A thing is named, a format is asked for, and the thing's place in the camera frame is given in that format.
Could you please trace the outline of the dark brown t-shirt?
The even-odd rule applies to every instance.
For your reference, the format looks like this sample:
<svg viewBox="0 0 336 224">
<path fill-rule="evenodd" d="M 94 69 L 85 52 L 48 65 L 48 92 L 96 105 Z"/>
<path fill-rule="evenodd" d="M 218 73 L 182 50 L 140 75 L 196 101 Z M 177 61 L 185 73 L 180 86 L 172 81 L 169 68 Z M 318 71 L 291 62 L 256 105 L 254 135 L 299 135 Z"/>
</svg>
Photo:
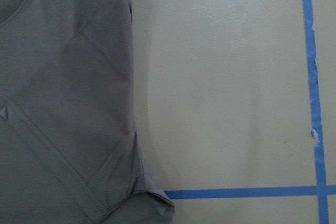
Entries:
<svg viewBox="0 0 336 224">
<path fill-rule="evenodd" d="M 1 0 L 1 223 L 172 223 L 133 111 L 131 0 Z"/>
</svg>

